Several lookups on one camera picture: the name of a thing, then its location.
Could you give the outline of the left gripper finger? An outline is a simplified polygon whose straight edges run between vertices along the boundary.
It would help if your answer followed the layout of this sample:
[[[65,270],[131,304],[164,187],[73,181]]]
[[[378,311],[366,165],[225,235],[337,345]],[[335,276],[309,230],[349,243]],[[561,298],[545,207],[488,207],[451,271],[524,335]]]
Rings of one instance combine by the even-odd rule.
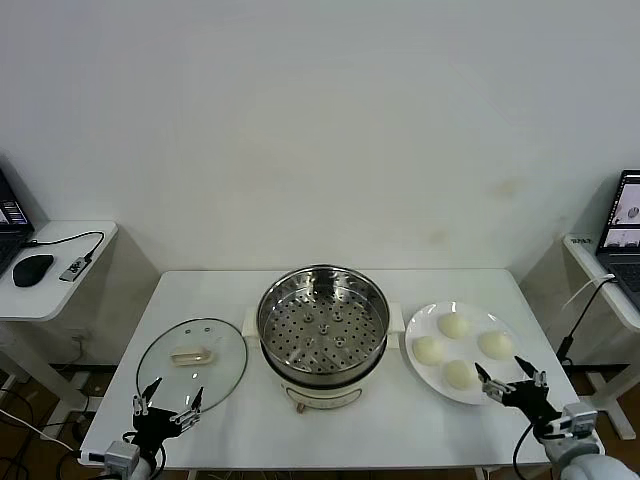
[[[133,414],[135,416],[148,414],[150,401],[161,382],[162,382],[162,378],[159,377],[153,383],[146,386],[141,394],[135,394],[133,396],[132,404],[133,404]]]
[[[190,429],[196,424],[201,415],[203,387],[200,387],[189,407],[180,413],[173,415],[170,421],[180,429]]]

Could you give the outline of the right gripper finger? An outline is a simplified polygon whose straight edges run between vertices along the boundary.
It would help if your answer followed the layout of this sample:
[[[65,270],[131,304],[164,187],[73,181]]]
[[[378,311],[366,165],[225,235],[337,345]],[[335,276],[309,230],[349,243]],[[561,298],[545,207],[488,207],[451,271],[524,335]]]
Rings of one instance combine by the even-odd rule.
[[[478,363],[474,364],[478,379],[481,383],[482,392],[489,398],[502,398],[505,394],[513,392],[513,388],[510,385],[505,384],[499,380],[491,378],[489,373]]]
[[[547,386],[546,373],[544,371],[539,371],[533,364],[519,356],[515,356],[514,359],[523,370],[523,372],[527,375],[528,379],[534,382],[534,385],[536,387]]]

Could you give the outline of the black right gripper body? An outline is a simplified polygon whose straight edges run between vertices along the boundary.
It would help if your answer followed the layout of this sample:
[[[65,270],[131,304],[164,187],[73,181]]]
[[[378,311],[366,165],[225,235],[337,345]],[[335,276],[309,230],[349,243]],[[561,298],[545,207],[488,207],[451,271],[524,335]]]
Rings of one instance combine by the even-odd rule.
[[[508,387],[509,390],[502,394],[502,404],[519,409],[534,426],[544,426],[561,417],[547,399],[547,386],[526,380],[510,383]]]

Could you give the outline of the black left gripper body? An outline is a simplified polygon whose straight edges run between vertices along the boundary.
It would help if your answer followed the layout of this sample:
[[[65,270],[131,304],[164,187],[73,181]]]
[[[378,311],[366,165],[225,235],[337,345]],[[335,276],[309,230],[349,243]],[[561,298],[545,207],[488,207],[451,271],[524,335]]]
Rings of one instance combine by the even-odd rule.
[[[146,414],[133,415],[135,435],[132,443],[147,453],[157,453],[162,443],[176,438],[182,433],[182,427],[172,417],[176,413],[170,410],[151,407]]]

